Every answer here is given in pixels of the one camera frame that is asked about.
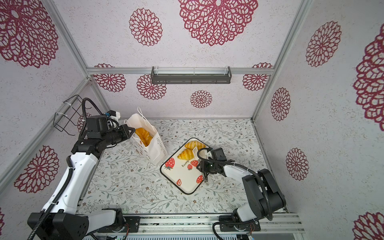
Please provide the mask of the white slotted serving tongs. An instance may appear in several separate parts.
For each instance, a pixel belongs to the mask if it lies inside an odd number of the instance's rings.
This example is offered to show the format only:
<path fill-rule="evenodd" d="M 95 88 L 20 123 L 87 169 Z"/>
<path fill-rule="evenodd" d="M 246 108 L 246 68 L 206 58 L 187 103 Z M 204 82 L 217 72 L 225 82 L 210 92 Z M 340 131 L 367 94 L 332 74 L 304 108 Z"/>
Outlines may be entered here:
<path fill-rule="evenodd" d="M 194 147 L 193 148 L 194 160 L 207 159 L 207 150 L 208 150 L 208 148 L 201 148 L 199 150 L 198 147 Z"/>

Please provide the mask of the white paper gift bag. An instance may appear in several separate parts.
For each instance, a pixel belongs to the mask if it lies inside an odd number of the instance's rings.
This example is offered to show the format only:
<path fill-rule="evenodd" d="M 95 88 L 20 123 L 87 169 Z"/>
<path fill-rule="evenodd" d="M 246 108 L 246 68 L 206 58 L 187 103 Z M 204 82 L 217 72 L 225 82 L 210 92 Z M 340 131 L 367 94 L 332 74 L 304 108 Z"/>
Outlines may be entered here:
<path fill-rule="evenodd" d="M 129 127 L 135 128 L 135 131 L 138 128 L 144 128 L 150 132 L 150 135 L 153 137 L 153 139 L 148 147 L 144 146 L 136 133 L 132 135 L 131 139 L 133 139 L 138 153 L 151 164 L 159 167 L 166 160 L 168 152 L 158 130 L 143 115 L 140 107 L 137 107 L 137 111 L 137 114 L 133 114 L 129 119 L 125 120 L 124 123 Z"/>

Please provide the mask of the long braided fake bread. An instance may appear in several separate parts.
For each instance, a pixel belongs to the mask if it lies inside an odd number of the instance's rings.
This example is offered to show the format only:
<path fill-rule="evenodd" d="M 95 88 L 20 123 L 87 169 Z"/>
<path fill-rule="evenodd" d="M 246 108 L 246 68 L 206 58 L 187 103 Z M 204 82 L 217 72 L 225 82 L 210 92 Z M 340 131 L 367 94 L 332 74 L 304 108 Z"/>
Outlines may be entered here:
<path fill-rule="evenodd" d="M 140 138 L 144 146 L 148 147 L 153 139 L 153 137 L 150 135 L 150 132 L 145 130 L 144 128 L 138 128 L 136 129 L 135 133 Z"/>

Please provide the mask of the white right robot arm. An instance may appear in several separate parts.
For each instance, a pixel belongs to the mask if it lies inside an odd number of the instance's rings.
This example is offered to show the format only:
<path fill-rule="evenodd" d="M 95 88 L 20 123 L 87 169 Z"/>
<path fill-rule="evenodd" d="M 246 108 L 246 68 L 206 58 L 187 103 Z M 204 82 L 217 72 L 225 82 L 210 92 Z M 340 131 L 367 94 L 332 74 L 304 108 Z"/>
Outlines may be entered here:
<path fill-rule="evenodd" d="M 209 175 L 220 174 L 243 185 L 247 203 L 233 211 L 231 221 L 213 223 L 212 229 L 218 240 L 222 238 L 216 226 L 231 227 L 253 226 L 261 219 L 273 220 L 273 213 L 286 206 L 286 199 L 272 173 L 267 169 L 254 171 L 234 160 L 229 160 L 222 148 L 202 148 L 194 152 L 200 160 L 197 169 L 202 173 L 203 181 Z"/>

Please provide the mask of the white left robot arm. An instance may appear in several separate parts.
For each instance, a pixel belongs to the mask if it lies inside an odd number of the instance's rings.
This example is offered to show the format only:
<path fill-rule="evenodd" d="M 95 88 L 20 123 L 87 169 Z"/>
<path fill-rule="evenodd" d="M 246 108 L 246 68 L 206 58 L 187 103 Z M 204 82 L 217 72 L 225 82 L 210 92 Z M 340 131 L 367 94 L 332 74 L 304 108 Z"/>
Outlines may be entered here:
<path fill-rule="evenodd" d="M 116 111 L 87 116 L 86 104 L 99 108 L 89 98 L 82 100 L 85 124 L 78 140 L 67 156 L 67 169 L 53 196 L 39 213 L 32 213 L 28 225 L 32 229 L 29 240 L 81 240 L 103 228 L 112 232 L 125 229 L 126 221 L 120 208 L 101 210 L 89 215 L 78 215 L 78 203 L 87 188 L 102 153 L 132 137 L 135 128 L 120 125 Z"/>

